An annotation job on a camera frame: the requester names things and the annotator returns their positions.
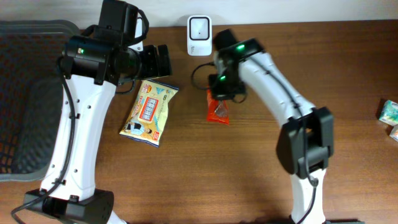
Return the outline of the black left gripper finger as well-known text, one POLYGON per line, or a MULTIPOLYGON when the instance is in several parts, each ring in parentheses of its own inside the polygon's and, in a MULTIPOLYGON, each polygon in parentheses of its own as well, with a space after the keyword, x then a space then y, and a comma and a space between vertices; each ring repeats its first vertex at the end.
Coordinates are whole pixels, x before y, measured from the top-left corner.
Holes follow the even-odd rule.
POLYGON ((166 45, 158 46, 159 52, 159 76, 166 77, 172 74, 169 50, 166 45))
POLYGON ((147 76, 149 78, 159 78, 160 68, 158 67, 158 53, 154 45, 146 46, 147 76))

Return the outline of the red snack bag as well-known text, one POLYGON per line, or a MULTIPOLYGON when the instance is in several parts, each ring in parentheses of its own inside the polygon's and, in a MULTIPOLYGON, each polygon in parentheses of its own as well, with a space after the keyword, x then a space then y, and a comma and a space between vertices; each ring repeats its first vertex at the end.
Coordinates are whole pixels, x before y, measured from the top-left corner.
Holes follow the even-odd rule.
POLYGON ((218 101, 212 98, 211 91, 206 91, 208 103, 207 121, 221 124, 229 124, 229 110, 225 101, 218 101))

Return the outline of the yellow wet wipes pack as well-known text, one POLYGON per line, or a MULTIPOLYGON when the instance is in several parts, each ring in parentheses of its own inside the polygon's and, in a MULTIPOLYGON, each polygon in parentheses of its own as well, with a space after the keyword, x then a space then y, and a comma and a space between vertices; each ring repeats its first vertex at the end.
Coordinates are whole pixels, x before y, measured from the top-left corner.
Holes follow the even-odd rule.
POLYGON ((177 92, 176 86, 144 80, 119 134, 159 147, 169 115, 169 101, 177 92))

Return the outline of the teal tissue pack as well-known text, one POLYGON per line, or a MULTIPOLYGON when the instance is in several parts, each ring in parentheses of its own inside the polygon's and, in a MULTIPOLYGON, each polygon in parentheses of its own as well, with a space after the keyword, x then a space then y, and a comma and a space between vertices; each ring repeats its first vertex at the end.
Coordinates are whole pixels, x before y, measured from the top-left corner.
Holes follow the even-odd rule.
POLYGON ((379 120, 382 121, 383 123, 395 126, 397 125, 397 117, 398 117, 397 113, 398 113, 398 104, 391 100, 387 100, 382 107, 379 120))

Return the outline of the orange tissue pack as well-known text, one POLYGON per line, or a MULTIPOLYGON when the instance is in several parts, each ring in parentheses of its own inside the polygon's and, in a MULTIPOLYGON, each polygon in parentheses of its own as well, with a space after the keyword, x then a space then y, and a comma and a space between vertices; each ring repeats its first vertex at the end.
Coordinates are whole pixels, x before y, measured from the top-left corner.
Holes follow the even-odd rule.
POLYGON ((395 126, 392 128, 392 130, 391 130, 389 136, 390 136, 392 139, 394 139, 395 141, 398 141, 398 125, 395 125, 395 126))

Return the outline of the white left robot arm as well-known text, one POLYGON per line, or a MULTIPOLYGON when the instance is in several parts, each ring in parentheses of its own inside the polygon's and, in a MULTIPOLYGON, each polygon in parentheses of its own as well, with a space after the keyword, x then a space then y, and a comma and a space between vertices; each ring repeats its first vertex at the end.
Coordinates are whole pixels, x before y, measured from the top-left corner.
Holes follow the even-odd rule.
POLYGON ((95 185, 104 119, 119 85, 171 75, 166 45, 136 50, 149 31, 138 7, 104 1, 99 23, 66 43, 57 59, 63 102, 52 159, 23 208, 62 223, 120 223, 114 194, 95 185))

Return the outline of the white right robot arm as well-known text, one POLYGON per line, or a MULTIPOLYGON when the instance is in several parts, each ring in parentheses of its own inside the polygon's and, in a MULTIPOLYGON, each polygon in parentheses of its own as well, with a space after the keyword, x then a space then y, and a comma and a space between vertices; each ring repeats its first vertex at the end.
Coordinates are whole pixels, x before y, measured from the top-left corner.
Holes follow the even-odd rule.
POLYGON ((229 29, 213 38, 214 65, 209 87, 215 100, 234 101, 251 88, 280 127, 277 158, 290 175, 294 198, 292 223, 326 223, 323 179, 334 153, 334 118, 317 108, 283 76, 270 53, 256 40, 238 41, 229 29))

